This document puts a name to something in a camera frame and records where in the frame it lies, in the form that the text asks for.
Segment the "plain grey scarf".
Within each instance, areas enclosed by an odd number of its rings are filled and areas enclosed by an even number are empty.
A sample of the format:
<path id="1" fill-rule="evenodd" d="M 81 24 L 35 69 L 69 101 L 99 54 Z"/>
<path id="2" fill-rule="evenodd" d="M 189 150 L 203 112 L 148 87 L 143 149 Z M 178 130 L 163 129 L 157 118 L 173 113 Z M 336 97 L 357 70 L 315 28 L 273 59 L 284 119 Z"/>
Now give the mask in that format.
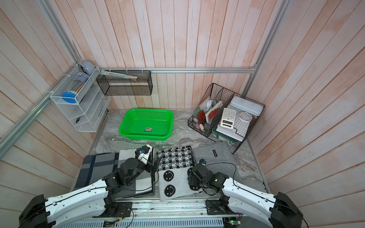
<path id="1" fill-rule="evenodd" d="M 194 148 L 193 156 L 196 162 L 205 159 L 209 165 L 208 169 L 213 173 L 224 173 L 239 183 L 266 192 L 259 166 L 247 142 L 234 154 L 230 151 L 228 143 L 221 141 Z"/>

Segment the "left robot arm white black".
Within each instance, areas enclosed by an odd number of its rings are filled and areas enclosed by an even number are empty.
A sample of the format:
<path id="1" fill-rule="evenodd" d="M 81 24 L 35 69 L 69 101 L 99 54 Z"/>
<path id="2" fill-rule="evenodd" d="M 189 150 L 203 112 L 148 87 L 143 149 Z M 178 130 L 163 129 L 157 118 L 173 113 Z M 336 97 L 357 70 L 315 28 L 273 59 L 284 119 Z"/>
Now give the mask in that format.
<path id="1" fill-rule="evenodd" d="M 114 215 L 115 194 L 127 190 L 144 171 L 156 172 L 160 159 L 151 163 L 147 154 L 129 158 L 120 168 L 102 179 L 73 192 L 56 197 L 34 197 L 19 216 L 21 228 L 60 228 L 103 213 Z"/>

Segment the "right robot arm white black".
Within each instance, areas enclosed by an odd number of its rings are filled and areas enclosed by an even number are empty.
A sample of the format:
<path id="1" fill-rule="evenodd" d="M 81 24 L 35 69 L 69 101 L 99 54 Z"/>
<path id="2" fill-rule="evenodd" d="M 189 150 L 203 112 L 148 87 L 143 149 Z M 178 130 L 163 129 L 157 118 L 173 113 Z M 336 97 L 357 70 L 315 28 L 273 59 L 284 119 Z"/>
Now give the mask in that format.
<path id="1" fill-rule="evenodd" d="M 219 193 L 222 209 L 249 216 L 271 228 L 301 228 L 306 222 L 303 213 L 288 195 L 257 191 L 226 174 L 213 173 L 207 166 L 201 159 L 188 172 L 188 183 Z"/>

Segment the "grey black checkered scarf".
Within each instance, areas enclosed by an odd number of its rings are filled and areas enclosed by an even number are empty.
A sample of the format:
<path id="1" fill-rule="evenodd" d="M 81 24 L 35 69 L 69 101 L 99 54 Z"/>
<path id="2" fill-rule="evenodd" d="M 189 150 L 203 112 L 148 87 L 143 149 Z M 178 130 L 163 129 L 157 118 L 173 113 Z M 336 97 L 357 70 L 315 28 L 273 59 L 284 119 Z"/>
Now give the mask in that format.
<path id="1" fill-rule="evenodd" d="M 118 161 L 118 168 L 124 166 L 124 163 L 130 159 L 135 158 L 135 151 L 137 149 L 126 149 L 119 151 L 119 161 Z M 134 197 L 141 197 L 143 195 L 152 194 L 154 191 L 154 173 L 147 171 L 143 171 L 142 173 L 138 172 L 137 169 L 135 170 L 128 170 L 127 174 L 131 177 L 127 179 L 126 184 L 121 187 L 119 193 L 117 193 L 117 198 L 134 198 Z"/>

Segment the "black white smiley scarf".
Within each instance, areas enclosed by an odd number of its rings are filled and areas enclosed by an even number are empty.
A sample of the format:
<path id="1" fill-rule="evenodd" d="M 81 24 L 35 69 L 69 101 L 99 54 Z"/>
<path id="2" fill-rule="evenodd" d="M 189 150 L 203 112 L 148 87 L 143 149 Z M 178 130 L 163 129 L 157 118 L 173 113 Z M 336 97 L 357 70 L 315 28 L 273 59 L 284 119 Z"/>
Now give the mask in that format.
<path id="1" fill-rule="evenodd" d="M 200 188 L 189 185 L 188 177 L 194 167 L 191 146 L 167 148 L 156 153 L 160 201 L 189 196 L 200 192 Z"/>

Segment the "green plastic basket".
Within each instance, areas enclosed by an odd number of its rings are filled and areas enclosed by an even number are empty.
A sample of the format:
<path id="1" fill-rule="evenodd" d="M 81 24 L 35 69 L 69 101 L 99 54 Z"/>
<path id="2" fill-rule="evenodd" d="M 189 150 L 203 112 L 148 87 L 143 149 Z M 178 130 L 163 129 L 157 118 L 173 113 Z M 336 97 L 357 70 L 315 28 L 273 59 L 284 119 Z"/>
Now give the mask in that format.
<path id="1" fill-rule="evenodd" d="M 132 140 L 165 141 L 173 131 L 174 114 L 170 110 L 128 110 L 119 127 L 119 134 Z"/>

